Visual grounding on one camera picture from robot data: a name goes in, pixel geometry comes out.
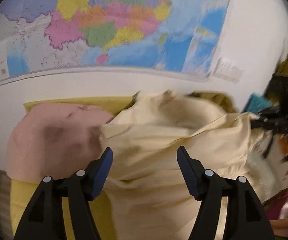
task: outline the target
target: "pile of clothes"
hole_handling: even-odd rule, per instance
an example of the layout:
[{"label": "pile of clothes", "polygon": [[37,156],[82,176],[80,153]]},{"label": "pile of clothes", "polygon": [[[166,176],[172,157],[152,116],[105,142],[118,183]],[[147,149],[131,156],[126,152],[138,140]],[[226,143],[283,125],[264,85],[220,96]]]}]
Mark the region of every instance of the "pile of clothes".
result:
[{"label": "pile of clothes", "polygon": [[[248,153],[263,136],[261,129],[251,130],[252,118],[256,116],[251,113],[236,113],[227,96],[215,93],[138,93],[117,116],[99,106],[42,103],[11,134],[7,173],[21,183],[39,183],[44,176],[66,178],[110,147],[114,161],[102,207],[111,205],[115,235],[103,236],[95,215],[102,239],[186,240],[200,203],[187,190],[176,161],[177,148],[185,146],[192,158],[222,177],[247,177],[263,200],[256,172],[246,165]],[[21,216],[25,205],[22,211],[16,209],[19,194],[12,193],[15,230],[19,221],[15,217]],[[224,198],[216,239],[223,237],[226,210]]]}]

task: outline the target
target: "white fabric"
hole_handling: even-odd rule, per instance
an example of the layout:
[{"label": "white fabric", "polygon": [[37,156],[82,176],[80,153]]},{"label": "white fabric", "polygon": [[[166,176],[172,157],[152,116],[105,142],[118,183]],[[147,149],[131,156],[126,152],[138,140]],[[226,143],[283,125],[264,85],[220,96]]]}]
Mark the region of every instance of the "white fabric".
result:
[{"label": "white fabric", "polygon": [[[118,240],[187,240],[200,203],[189,195],[176,160],[184,145],[189,155],[220,176],[248,178],[247,153],[261,139],[251,130],[252,114],[227,114],[204,99],[164,93],[139,94],[136,104],[101,127],[102,148],[111,147],[114,161],[104,186],[112,203]],[[227,200],[216,239],[222,239]]]},{"label": "white fabric", "polygon": [[252,168],[252,176],[256,176],[263,190],[263,201],[276,195],[278,184],[277,178],[273,174],[267,160],[263,158],[263,153],[267,149],[272,138],[271,131],[265,131],[263,139],[258,142],[247,155],[246,164]]}]

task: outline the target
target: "pink cloth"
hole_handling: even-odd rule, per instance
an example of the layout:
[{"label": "pink cloth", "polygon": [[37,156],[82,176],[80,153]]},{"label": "pink cloth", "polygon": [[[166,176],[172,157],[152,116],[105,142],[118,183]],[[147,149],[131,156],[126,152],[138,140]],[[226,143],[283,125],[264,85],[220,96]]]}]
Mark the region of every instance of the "pink cloth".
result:
[{"label": "pink cloth", "polygon": [[99,106],[44,103],[14,128],[7,144],[11,179],[39,183],[43,177],[69,177],[100,153],[99,126],[113,115]]},{"label": "pink cloth", "polygon": [[270,210],[266,212],[266,215],[269,220],[278,220],[280,211],[283,208],[284,204],[286,203],[288,198],[288,194],[285,191],[282,196],[279,196],[274,200],[273,206]]}]

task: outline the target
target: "map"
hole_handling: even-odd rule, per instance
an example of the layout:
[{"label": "map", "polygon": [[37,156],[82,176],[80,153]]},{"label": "map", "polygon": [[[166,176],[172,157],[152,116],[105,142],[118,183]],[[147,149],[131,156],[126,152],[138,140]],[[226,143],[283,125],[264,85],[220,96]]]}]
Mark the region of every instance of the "map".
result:
[{"label": "map", "polygon": [[49,70],[210,75],[230,0],[4,0],[0,83]]}]

